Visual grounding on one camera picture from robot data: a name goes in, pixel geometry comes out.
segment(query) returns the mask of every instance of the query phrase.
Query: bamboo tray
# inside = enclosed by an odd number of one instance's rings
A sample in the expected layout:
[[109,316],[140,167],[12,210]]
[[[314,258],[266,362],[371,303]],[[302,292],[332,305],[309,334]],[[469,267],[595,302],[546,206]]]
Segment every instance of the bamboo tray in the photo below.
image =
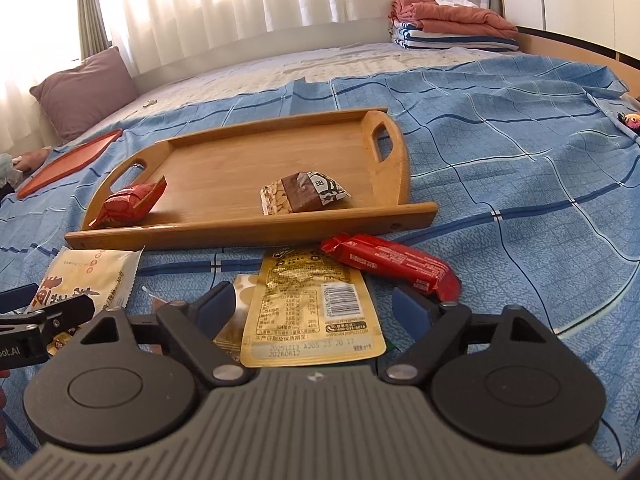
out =
[[[236,124],[160,140],[114,168],[95,192],[74,249],[180,249],[299,244],[339,232],[384,234],[427,227],[437,204],[409,204],[409,158],[386,108],[363,108]],[[393,147],[383,160],[378,134]],[[167,188],[136,227],[91,230],[111,186],[131,166],[134,183],[166,177]],[[321,211],[265,216],[260,188],[298,171],[319,171],[351,195]]]

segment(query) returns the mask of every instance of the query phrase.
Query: chocolate bar wrapper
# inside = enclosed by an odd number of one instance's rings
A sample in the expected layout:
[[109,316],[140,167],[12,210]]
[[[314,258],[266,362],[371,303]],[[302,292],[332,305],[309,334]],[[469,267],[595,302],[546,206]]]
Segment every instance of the chocolate bar wrapper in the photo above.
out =
[[294,173],[260,190],[265,215],[318,211],[350,196],[335,180],[317,171]]
[[440,301],[457,301],[460,296],[460,280],[451,267],[411,247],[367,234],[343,233],[324,240],[320,248],[341,263],[409,282],[423,294],[435,294]]

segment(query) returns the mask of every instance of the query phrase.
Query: pillow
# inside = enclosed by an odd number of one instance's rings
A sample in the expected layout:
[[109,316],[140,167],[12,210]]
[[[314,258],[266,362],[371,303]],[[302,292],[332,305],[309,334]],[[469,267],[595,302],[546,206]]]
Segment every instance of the pillow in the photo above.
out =
[[29,92],[63,142],[81,136],[139,95],[117,47],[50,75]]

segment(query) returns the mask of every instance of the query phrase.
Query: red snack wrapper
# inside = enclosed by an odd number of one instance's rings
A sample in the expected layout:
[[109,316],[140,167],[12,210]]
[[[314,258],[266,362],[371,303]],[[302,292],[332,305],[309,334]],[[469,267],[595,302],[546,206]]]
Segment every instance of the red snack wrapper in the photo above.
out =
[[109,195],[89,227],[93,229],[123,227],[140,222],[160,200],[165,189],[164,176],[157,182],[145,182],[121,189]]
[[375,236],[345,233],[324,240],[323,252],[342,264],[372,274],[404,280],[423,294],[435,294],[440,301],[457,301],[460,280],[441,259]]

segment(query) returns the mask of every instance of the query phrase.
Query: striped towel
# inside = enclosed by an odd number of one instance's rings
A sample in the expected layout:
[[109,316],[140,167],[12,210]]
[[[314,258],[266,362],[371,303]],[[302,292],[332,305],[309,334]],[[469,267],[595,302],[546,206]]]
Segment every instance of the striped towel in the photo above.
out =
[[518,49],[518,42],[507,38],[425,32],[415,25],[405,22],[393,22],[389,33],[392,41],[403,48],[452,48],[461,46],[479,48],[491,52],[507,52]]

